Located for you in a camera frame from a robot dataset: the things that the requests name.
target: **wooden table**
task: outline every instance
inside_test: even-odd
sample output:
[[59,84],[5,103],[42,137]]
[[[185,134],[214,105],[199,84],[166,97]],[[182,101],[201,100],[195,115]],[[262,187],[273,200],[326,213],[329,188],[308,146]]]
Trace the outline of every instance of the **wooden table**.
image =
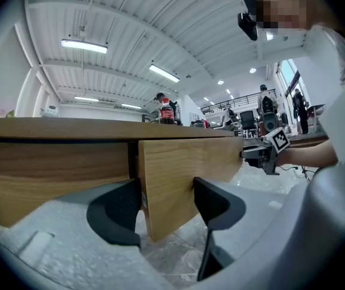
[[230,181],[242,146],[224,130],[0,118],[0,225],[10,227],[58,196],[139,177],[147,230],[159,240],[198,213],[193,178]]

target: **white wall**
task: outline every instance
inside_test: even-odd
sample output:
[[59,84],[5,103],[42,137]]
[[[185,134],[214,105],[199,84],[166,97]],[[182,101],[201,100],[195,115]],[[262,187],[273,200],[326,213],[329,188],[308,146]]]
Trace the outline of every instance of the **white wall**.
[[[39,69],[39,60],[28,30],[24,0],[7,0],[0,9],[0,106],[5,110],[15,109],[16,116],[32,117],[33,113],[24,112],[24,109],[28,108],[25,105],[31,102],[29,100],[31,91],[29,86],[34,85],[35,74],[26,82],[28,71],[25,73],[27,59],[24,51],[30,60],[30,63],[27,62],[28,69],[35,66],[36,72],[41,73],[42,83],[44,83],[52,98],[58,98],[44,73]],[[3,99],[3,95],[8,92],[11,92],[12,97]]]
[[191,125],[192,115],[190,113],[199,115],[199,119],[205,119],[201,110],[198,109],[198,105],[196,105],[188,95],[181,97],[177,101],[180,106],[181,121],[183,126],[189,127]]
[[293,59],[308,90],[311,105],[329,104],[341,93],[336,48],[321,28],[306,39],[308,56]]
[[30,70],[15,29],[0,44],[0,117],[16,109],[19,93]]
[[59,117],[62,118],[88,118],[88,119],[108,119],[141,122],[141,114],[131,114],[110,109],[91,109],[91,108],[74,108],[60,106]]

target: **person's arm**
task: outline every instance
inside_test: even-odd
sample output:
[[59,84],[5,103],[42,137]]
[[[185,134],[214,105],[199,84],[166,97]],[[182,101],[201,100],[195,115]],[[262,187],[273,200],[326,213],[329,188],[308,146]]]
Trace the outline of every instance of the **person's arm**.
[[336,163],[336,153],[328,140],[314,147],[285,149],[280,153],[276,166],[294,164],[305,167],[329,167]]

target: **black camera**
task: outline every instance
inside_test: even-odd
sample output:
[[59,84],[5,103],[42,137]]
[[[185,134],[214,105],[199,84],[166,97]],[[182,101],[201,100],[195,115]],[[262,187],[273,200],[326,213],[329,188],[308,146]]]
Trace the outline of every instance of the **black camera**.
[[251,40],[258,40],[256,22],[250,18],[249,13],[238,14],[238,26],[248,35]]

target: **desk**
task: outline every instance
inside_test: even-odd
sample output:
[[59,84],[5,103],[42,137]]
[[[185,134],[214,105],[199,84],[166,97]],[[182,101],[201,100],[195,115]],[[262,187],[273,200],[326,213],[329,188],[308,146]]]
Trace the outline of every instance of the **desk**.
[[153,240],[198,212],[193,178],[228,182],[242,165],[233,132],[73,118],[0,118],[0,225],[50,199],[139,178]]

